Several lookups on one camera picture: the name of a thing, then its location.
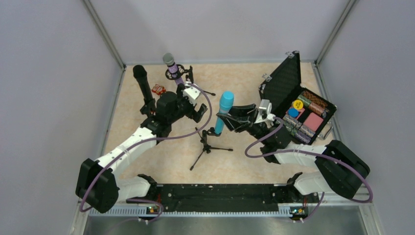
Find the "teal microphone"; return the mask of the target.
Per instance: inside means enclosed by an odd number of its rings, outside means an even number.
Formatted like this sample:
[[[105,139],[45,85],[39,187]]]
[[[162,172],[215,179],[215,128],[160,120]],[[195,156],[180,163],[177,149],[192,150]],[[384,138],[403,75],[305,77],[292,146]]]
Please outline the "teal microphone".
[[[233,106],[234,102],[234,94],[231,91],[225,91],[220,97],[219,101],[219,113],[220,114],[227,114],[231,107]],[[214,127],[214,133],[216,135],[221,135],[223,128],[224,128],[224,122],[218,117],[215,127]]]

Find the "round base microphone stand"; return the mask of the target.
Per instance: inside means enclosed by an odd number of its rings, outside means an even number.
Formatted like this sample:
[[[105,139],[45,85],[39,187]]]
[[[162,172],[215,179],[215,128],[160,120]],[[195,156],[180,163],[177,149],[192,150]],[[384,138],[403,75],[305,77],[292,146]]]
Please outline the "round base microphone stand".
[[[141,128],[147,129],[157,129],[162,123],[163,117],[161,114],[156,112],[156,101],[155,99],[145,100],[143,107],[140,109],[140,112],[143,115],[146,115],[147,118],[140,124]]]

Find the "small black tripod stand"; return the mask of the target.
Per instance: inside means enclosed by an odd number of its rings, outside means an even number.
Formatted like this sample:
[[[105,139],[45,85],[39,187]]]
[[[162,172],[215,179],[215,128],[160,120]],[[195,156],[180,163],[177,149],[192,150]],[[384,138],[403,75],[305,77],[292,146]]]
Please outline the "small black tripod stand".
[[[203,148],[202,148],[201,153],[199,154],[199,156],[197,157],[197,159],[193,163],[193,165],[190,167],[190,169],[189,169],[190,171],[192,171],[194,169],[195,165],[197,164],[197,162],[199,161],[199,159],[201,158],[201,156],[204,153],[209,154],[212,150],[224,150],[224,151],[230,151],[230,152],[233,151],[232,148],[214,147],[214,146],[212,146],[208,143],[208,136],[214,136],[214,137],[219,137],[220,136],[220,134],[215,133],[215,128],[214,127],[211,127],[208,130],[197,131],[197,134],[200,138],[200,143],[202,143]]]

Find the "shock mount tripod stand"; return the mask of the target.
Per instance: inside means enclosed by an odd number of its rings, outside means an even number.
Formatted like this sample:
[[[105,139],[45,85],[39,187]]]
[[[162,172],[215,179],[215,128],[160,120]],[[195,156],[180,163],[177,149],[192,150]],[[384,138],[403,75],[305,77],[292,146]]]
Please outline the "shock mount tripod stand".
[[[184,84],[185,81],[194,83],[193,67],[190,66],[188,69],[186,69],[181,64],[173,64],[171,66],[167,66],[165,77],[168,80],[174,81],[177,85],[182,83]]]

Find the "purple glitter microphone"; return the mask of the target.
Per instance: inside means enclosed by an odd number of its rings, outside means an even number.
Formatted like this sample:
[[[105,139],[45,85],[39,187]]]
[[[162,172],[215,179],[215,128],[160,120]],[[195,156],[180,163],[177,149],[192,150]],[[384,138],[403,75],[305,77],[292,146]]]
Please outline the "purple glitter microphone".
[[[168,80],[174,81],[176,85],[184,84],[182,76],[185,69],[182,65],[175,63],[174,56],[171,53],[166,53],[163,55],[162,60],[167,65],[165,77]]]

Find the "black microphone orange end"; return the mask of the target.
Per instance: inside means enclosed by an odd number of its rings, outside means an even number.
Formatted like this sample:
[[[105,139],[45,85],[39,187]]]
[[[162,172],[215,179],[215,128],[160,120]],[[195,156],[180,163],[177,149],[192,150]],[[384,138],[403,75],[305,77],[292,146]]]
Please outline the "black microphone orange end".
[[[135,80],[138,82],[140,90],[143,94],[143,100],[145,101],[153,99],[152,92],[147,79],[147,71],[145,70],[145,68],[142,65],[135,65],[133,67],[133,76]]]

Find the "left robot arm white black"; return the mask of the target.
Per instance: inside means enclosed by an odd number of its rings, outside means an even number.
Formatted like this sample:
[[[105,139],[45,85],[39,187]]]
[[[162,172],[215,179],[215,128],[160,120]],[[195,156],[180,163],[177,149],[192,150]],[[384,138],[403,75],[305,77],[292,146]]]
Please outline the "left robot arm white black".
[[[94,208],[105,213],[118,201],[146,196],[150,189],[146,179],[136,176],[121,180],[119,175],[142,153],[161,141],[171,140],[169,133],[174,122],[183,117],[199,122],[211,108],[208,102],[195,110],[200,95],[206,93],[198,87],[185,88],[163,93],[155,104],[151,93],[147,92],[144,96],[146,104],[156,111],[147,112],[147,119],[112,152],[82,162],[75,188],[75,194],[82,200],[79,211],[87,212]]]

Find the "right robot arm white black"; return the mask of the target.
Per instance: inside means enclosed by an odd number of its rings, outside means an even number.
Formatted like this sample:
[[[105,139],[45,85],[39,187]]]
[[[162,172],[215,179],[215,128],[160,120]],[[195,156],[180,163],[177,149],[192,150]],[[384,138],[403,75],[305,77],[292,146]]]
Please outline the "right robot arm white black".
[[[366,180],[369,166],[341,141],[326,145],[292,143],[283,119],[272,114],[270,107],[233,106],[217,117],[230,131],[246,131],[255,137],[244,151],[246,157],[313,168],[311,173],[299,172],[288,180],[300,194],[333,192],[353,202],[372,201],[373,191]]]

